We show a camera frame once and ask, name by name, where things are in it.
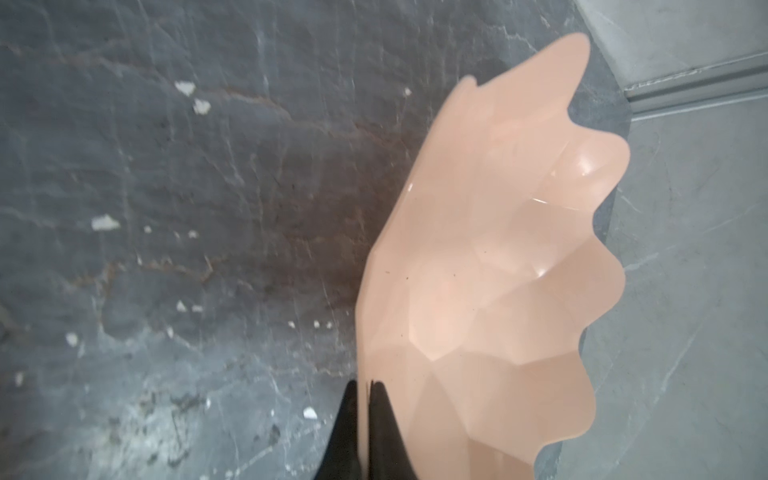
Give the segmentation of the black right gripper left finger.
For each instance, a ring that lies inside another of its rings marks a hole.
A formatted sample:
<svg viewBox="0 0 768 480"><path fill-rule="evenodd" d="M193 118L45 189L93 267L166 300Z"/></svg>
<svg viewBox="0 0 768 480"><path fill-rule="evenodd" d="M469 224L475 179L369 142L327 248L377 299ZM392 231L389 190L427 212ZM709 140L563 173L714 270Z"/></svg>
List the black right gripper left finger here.
<svg viewBox="0 0 768 480"><path fill-rule="evenodd" d="M344 390L328 444L315 480L359 480L357 382Z"/></svg>

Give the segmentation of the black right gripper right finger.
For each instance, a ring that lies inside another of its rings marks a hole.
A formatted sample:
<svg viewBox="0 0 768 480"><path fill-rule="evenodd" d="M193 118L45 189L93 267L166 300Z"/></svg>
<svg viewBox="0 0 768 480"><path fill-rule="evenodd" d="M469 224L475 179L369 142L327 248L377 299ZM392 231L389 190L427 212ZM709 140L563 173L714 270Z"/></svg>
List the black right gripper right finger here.
<svg viewBox="0 0 768 480"><path fill-rule="evenodd" d="M383 382L370 385L368 478L417 480Z"/></svg>

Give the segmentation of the pink scalloped plastic bowl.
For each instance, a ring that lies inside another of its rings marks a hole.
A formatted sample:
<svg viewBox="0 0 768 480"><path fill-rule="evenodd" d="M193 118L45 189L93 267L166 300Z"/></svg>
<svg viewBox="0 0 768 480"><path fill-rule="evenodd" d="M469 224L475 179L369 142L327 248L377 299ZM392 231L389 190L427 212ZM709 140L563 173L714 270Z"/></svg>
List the pink scalloped plastic bowl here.
<svg viewBox="0 0 768 480"><path fill-rule="evenodd" d="M625 173L619 135L568 108L590 57L566 35L435 117L368 256L358 295L358 438L388 394L420 479L530 479L596 412L579 353L625 273L593 218Z"/></svg>

